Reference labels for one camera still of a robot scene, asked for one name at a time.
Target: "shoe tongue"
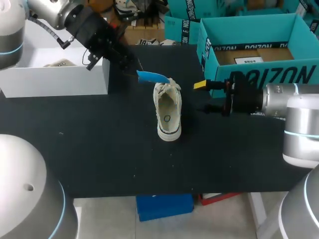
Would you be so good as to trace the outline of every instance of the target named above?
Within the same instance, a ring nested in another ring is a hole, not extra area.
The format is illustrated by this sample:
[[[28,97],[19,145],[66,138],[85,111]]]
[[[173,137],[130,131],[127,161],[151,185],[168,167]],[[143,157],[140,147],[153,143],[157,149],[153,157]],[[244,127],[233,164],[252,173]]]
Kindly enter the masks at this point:
[[[159,93],[159,98],[161,98],[164,93],[166,93],[174,101],[174,104],[177,104],[177,94],[174,87],[171,85],[164,85]]]

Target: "robotic arm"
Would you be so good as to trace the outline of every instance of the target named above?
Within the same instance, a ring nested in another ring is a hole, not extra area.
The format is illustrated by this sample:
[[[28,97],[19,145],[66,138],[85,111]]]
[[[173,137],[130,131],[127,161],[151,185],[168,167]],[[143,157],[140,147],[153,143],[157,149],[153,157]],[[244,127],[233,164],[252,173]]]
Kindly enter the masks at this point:
[[[0,0],[0,70],[15,65],[21,58],[25,20],[37,21],[29,16],[29,10],[54,29],[66,29],[72,35],[72,39],[63,42],[48,27],[42,26],[47,28],[63,49],[74,39],[88,49],[88,70],[102,57],[122,69],[134,60],[133,54],[119,42],[120,32],[90,7],[73,0]]]
[[[204,90],[223,90],[222,106],[205,105],[205,113],[262,113],[285,118],[283,158],[298,167],[319,164],[319,85],[269,83],[259,89],[245,76],[232,75],[225,82],[198,83]]]

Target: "white sneaker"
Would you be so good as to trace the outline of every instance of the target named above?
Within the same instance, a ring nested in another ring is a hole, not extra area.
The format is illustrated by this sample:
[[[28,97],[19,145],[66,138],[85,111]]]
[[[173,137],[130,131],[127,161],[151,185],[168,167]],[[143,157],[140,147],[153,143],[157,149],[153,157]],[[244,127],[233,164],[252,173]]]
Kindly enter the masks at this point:
[[[158,118],[158,134],[162,140],[174,141],[180,137],[180,86],[169,78],[169,84],[155,84],[153,99]]]

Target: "white box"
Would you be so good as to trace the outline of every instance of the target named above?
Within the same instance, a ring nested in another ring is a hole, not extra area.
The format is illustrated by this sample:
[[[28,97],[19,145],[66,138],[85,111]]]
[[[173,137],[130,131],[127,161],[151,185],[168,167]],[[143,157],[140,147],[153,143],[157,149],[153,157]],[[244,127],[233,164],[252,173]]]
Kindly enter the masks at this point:
[[[71,37],[66,30],[55,33],[63,41]],[[82,64],[85,50],[77,40],[63,50],[42,27],[26,21],[22,59],[15,68],[0,71],[0,88],[7,98],[107,95],[110,62],[101,59],[88,71]],[[61,59],[76,66],[43,67]]]

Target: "floor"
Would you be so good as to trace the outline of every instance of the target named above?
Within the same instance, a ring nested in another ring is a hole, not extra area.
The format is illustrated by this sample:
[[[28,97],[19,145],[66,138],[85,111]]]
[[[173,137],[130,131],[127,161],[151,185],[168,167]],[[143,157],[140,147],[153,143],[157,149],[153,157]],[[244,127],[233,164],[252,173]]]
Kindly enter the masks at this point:
[[[78,239],[255,239],[247,194],[190,214],[140,222],[135,197],[75,199],[80,211]]]

